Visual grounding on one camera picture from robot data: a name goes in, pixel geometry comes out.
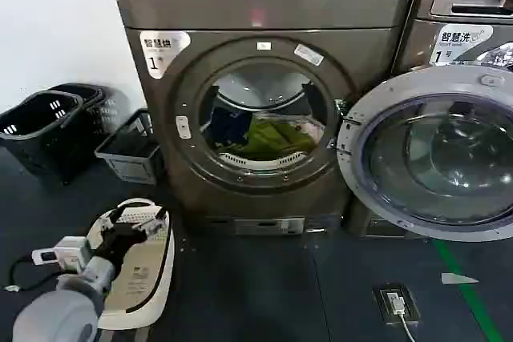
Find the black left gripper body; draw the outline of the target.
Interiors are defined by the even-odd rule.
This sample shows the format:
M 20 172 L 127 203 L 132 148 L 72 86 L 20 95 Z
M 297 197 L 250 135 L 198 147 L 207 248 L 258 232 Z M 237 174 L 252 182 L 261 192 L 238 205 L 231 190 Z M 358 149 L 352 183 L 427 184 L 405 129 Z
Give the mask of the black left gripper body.
M 117 223 L 101 231 L 102 243 L 93 251 L 94 257 L 103 258 L 115 269 L 123 265 L 124 256 L 130 248 L 146 241 L 146 232 L 129 223 Z

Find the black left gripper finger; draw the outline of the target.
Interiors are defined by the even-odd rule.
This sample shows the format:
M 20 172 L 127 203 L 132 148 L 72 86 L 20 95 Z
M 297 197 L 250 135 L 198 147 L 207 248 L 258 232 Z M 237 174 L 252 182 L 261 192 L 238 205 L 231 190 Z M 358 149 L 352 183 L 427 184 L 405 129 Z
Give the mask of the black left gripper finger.
M 146 235 L 154 235 L 165 225 L 165 209 L 160 208 L 157 213 L 148 220 L 135 226 L 138 231 L 143 231 Z
M 120 229 L 120 223 L 117 220 L 123 214 L 121 207 L 116 207 L 100 218 L 100 233 L 109 233 Z

